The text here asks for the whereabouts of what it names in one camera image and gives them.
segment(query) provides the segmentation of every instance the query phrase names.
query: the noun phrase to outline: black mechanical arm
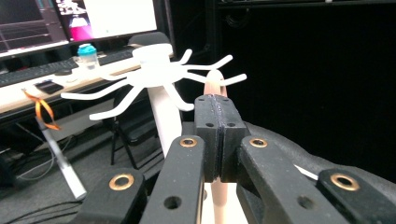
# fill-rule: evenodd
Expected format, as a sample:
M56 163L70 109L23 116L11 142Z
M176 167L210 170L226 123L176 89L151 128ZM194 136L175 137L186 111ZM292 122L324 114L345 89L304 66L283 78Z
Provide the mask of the black mechanical arm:
M186 123L183 133L149 199L142 175L126 169L104 178L73 223L200 223L204 183L218 176L237 183L248 223L396 223L394 184L310 156L288 139L245 123L226 97L198 97L195 121ZM318 179L302 175L295 165ZM117 184L120 178L127 183ZM97 198L103 195L106 203L100 206Z

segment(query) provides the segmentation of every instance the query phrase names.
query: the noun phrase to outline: round hole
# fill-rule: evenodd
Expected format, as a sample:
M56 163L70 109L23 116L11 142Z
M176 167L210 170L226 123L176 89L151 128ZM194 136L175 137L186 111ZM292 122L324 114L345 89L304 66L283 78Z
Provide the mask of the round hole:
M352 182L346 178L340 176L337 178L337 180L340 181L343 185L352 186Z
M268 143L264 139L252 138L250 139L250 144L254 147L267 147Z
M195 147L197 145L197 141L193 138L183 138L180 140L180 145L183 147Z
M349 175L333 174L330 176L330 180L340 189L354 191L360 188L358 181Z
M297 203L308 210L314 209L314 202L312 202L312 200L310 200L308 197L305 196L300 196L297 198Z
M165 199L165 202L163 203L167 209L177 209L181 206L181 199L177 196L171 196Z
M183 143L186 144L186 145L191 145L191 144L194 143L194 141L192 141L191 139L184 139Z
M128 181L129 181L128 178L126 178L126 177L120 177L120 178L118 178L118 179L116 180L116 185L118 185L118 186L123 186L123 185L128 184Z

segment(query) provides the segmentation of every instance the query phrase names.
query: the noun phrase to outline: keyboard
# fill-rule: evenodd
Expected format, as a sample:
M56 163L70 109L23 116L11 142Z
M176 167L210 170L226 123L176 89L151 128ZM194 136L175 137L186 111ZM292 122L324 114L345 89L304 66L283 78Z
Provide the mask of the keyboard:
M108 63L115 63L121 60L132 58L133 49L122 49L119 51L108 53L105 57L98 57L99 64L106 65Z
M20 71L0 75L0 88L33 78L45 77L63 69L78 68L78 64L71 58L68 60L47 63L37 67L26 68Z

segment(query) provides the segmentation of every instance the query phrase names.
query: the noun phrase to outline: brass ring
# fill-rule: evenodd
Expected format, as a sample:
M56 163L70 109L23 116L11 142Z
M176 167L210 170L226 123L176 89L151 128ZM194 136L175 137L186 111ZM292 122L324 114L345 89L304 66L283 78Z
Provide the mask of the brass ring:
M116 182L117 182L117 180L119 180L121 178L127 178L128 183L126 183L124 185L118 185ZM133 183L134 183L134 177L132 175L121 174L121 175L115 175L108 183L108 186L114 190L125 190L125 189L128 189L129 187L131 187Z
M249 143L254 147L267 147L268 143L261 138L252 138L250 139Z
M341 182L340 179L345 179L347 184ZM354 178L352 178L348 175L333 174L330 176L330 180L334 183L335 186L337 186L338 188L341 188L341 189L354 191L354 190L358 190L360 188L358 181L356 181Z
M193 138L183 138L180 140L180 145L183 147L195 147L197 145L197 140Z

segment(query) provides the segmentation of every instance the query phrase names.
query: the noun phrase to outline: computer monitor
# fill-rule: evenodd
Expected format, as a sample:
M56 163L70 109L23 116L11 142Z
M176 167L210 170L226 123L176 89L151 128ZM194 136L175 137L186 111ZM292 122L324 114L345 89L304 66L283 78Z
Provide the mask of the computer monitor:
M66 44L51 0L0 1L0 59Z
M153 0L55 0L68 40L89 42L157 29Z

